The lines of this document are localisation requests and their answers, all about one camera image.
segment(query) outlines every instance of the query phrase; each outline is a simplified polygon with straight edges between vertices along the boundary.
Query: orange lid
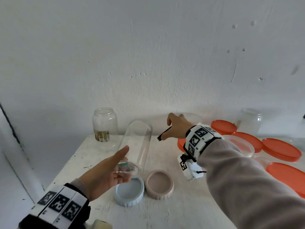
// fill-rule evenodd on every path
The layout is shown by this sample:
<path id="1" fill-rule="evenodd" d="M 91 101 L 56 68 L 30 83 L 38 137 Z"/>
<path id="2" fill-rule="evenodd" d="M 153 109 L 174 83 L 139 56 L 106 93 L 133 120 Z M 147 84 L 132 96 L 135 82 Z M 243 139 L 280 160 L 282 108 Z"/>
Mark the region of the orange lid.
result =
<path id="1" fill-rule="evenodd" d="M 302 153 L 291 144 L 273 138 L 265 138 L 262 140 L 263 149 L 271 156 L 287 162 L 297 162 Z"/>
<path id="2" fill-rule="evenodd" d="M 260 141 L 260 139 L 247 134 L 245 132 L 234 132 L 231 134 L 232 136 L 238 136 L 246 141 L 248 141 L 255 150 L 255 153 L 259 153 L 263 149 L 263 143 Z"/>
<path id="3" fill-rule="evenodd" d="M 278 162 L 270 163 L 266 171 L 305 198 L 305 173 L 303 171 Z"/>
<path id="4" fill-rule="evenodd" d="M 211 128 L 216 130 L 221 135 L 231 135 L 233 132 L 237 131 L 235 124 L 229 121 L 215 120 L 211 124 Z"/>
<path id="5" fill-rule="evenodd" d="M 183 146 L 184 146 L 184 143 L 185 143 L 185 139 L 183 138 L 178 138 L 178 141 L 177 141 L 177 146 L 178 148 L 182 151 L 182 152 L 185 152 L 184 149 L 183 149 Z"/>

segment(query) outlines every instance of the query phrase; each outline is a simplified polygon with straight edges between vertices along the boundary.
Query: sleeve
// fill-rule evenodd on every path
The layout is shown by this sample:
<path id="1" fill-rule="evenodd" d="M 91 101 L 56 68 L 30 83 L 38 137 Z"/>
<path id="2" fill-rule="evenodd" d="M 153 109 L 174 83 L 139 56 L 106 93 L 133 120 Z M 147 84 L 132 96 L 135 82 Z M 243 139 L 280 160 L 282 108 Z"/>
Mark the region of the sleeve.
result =
<path id="1" fill-rule="evenodd" d="M 211 195 L 238 229 L 305 228 L 305 200 L 230 142 L 213 141 L 197 164 L 207 169 Z"/>

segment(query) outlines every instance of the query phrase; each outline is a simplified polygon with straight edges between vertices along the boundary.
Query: glass jar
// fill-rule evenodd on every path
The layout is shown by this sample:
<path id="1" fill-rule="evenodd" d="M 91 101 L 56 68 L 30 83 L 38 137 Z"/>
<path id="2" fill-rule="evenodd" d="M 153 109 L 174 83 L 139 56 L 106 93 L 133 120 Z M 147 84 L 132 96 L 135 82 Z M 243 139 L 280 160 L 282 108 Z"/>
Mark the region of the glass jar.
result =
<path id="1" fill-rule="evenodd" d="M 125 145 L 129 146 L 126 155 L 127 161 L 118 164 L 118 172 L 139 176 L 143 173 L 153 127 L 146 120 L 135 119 L 127 127 L 126 133 L 119 146 L 119 150 Z"/>
<path id="2" fill-rule="evenodd" d="M 253 136 L 257 135 L 261 126 L 262 114 L 260 111 L 252 108 L 243 108 L 236 120 L 238 132 L 245 132 Z"/>
<path id="3" fill-rule="evenodd" d="M 116 114 L 112 108 L 98 108 L 92 117 L 95 139 L 101 149 L 115 149 L 119 144 Z"/>

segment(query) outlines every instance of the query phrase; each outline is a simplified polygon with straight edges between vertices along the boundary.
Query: light blue jar lid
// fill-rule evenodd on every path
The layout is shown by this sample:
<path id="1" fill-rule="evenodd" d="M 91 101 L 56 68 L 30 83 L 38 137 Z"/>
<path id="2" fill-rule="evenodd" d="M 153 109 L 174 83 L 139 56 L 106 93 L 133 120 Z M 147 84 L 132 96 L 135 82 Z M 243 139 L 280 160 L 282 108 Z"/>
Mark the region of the light blue jar lid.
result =
<path id="1" fill-rule="evenodd" d="M 131 207 L 138 204 L 144 195 L 144 182 L 140 177 L 132 177 L 130 182 L 116 186 L 114 199 L 117 204 Z"/>

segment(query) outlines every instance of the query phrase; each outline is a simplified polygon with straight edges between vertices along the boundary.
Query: jar lid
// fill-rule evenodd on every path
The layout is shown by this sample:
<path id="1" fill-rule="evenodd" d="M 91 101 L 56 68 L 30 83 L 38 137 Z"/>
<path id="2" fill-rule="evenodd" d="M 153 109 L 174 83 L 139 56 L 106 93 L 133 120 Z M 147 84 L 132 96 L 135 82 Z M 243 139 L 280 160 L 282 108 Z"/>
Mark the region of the jar lid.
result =
<path id="1" fill-rule="evenodd" d="M 251 157 L 254 154 L 255 150 L 248 141 L 232 135 L 223 135 L 223 138 L 236 145 L 239 148 L 241 154 L 245 155 L 246 157 Z"/>
<path id="2" fill-rule="evenodd" d="M 179 148 L 182 152 L 185 152 L 185 151 L 184 151 L 184 148 L 183 148 L 185 141 L 186 141 L 185 138 L 184 138 L 184 139 L 183 139 L 183 138 L 178 138 L 178 141 L 177 141 L 177 146 L 178 146 L 178 148 Z"/>
<path id="3" fill-rule="evenodd" d="M 237 131 L 235 124 L 229 121 L 215 120 L 211 123 L 211 128 L 216 130 L 221 135 L 230 135 Z"/>
<path id="4" fill-rule="evenodd" d="M 260 139 L 245 132 L 234 132 L 232 133 L 233 136 L 238 136 L 246 141 L 248 141 L 255 150 L 255 153 L 259 153 L 263 149 L 263 143 Z"/>
<path id="5" fill-rule="evenodd" d="M 154 170 L 146 178 L 145 188 L 151 198 L 167 199 L 173 193 L 173 179 L 166 171 Z"/>
<path id="6" fill-rule="evenodd" d="M 305 173 L 303 171 L 279 162 L 270 163 L 266 171 L 291 187 L 300 197 L 305 198 Z"/>
<path id="7" fill-rule="evenodd" d="M 287 162 L 297 162 L 302 153 L 291 144 L 273 138 L 262 140 L 263 150 L 271 156 Z"/>
<path id="8" fill-rule="evenodd" d="M 131 207 L 138 204 L 144 195 L 144 182 L 140 177 L 132 177 L 130 182 L 116 185 L 114 199 L 117 204 Z"/>

